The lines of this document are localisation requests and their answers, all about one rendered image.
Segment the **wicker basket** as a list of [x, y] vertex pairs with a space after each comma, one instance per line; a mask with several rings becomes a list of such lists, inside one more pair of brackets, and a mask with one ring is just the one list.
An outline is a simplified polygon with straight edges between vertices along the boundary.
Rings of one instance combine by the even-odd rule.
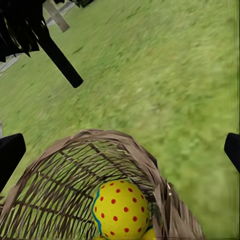
[[[101, 146], [102, 149], [95, 145], [103, 142], [109, 145]], [[88, 146], [91, 146], [90, 150], [85, 151], [78, 158], [72, 158]], [[78, 152], [68, 155], [76, 148], [80, 148]], [[91, 150], [96, 151], [93, 156], [88, 155], [80, 162], [77, 161]], [[62, 157], [53, 163], [58, 153]], [[113, 154], [114, 156], [108, 156], [107, 154]], [[99, 156], [102, 156], [103, 160], [107, 161], [109, 165], [105, 167], [103, 160], [93, 162]], [[65, 157], [65, 160], [56, 167], [63, 157]], [[68, 160], [70, 160], [70, 163], [63, 167]], [[74, 163], [74, 166], [61, 177], [60, 172], [72, 163]], [[43, 174], [53, 164], [54, 166], [46, 174]], [[116, 178], [116, 175], [112, 174], [113, 170], [117, 170], [121, 175]], [[24, 199], [20, 201], [19, 196], [35, 174], [37, 175], [33, 183]], [[42, 179], [35, 184], [39, 176]], [[55, 214], [51, 240], [68, 240], [70, 234], [71, 240], [74, 240], [80, 221], [82, 224], [85, 222], [82, 235], [87, 223], [90, 223], [85, 239], [93, 240], [97, 229], [94, 226], [95, 222], [89, 218], [85, 219], [84, 215], [94, 200], [94, 197], [90, 194], [98, 184], [106, 184], [109, 179], [114, 178], [129, 180], [143, 192], [146, 201], [149, 203], [150, 220], [153, 220], [156, 240], [208, 240], [201, 222], [194, 212], [187, 207], [186, 203], [180, 199], [180, 194], [174, 189], [175, 185], [164, 178], [158, 160], [130, 134], [116, 129], [103, 130], [98, 127], [82, 129], [73, 135], [58, 139], [32, 161], [20, 180], [8, 191], [6, 201], [0, 203], [0, 240], [32, 240], [36, 229], [34, 240], [43, 240], [47, 229], [46, 240], [48, 240]], [[42, 194], [50, 181], [52, 181], [51, 185]], [[78, 189], [74, 188], [82, 181], [83, 184]], [[73, 194], [66, 202], [72, 190]], [[32, 193], [32, 197], [26, 202]], [[35, 203], [31, 204], [38, 194]], [[36, 204], [42, 197], [41, 204], [37, 206]], [[4, 196], [0, 196], [0, 201], [4, 198]], [[87, 198], [90, 201], [78, 217]], [[56, 202], [56, 207], [52, 210]], [[19, 208], [13, 218], [17, 205], [19, 205]], [[20, 217], [23, 206], [25, 206], [25, 209]], [[31, 210], [26, 218], [28, 208], [31, 208]], [[37, 209], [37, 211], [30, 224], [34, 209]], [[39, 211], [42, 212], [37, 221]], [[45, 212], [47, 212], [47, 215], [39, 235], [39, 226]], [[50, 213], [52, 213], [52, 216], [46, 225]], [[58, 216], [61, 216], [61, 218], [57, 224]], [[74, 221], [70, 229], [72, 219]], [[27, 220], [24, 236], [20, 238]], [[17, 237], [14, 238], [18, 227]]]

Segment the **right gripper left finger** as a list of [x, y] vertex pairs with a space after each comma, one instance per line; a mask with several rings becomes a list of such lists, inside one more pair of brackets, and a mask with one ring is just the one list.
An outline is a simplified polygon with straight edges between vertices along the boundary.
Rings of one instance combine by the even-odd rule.
[[0, 138], [0, 193], [26, 153], [22, 133]]

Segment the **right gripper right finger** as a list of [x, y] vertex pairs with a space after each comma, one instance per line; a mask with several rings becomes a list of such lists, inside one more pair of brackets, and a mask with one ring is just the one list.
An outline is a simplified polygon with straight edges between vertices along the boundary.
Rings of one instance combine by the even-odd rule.
[[240, 173], [240, 135], [235, 133], [229, 133], [227, 135], [224, 151], [235, 165]]

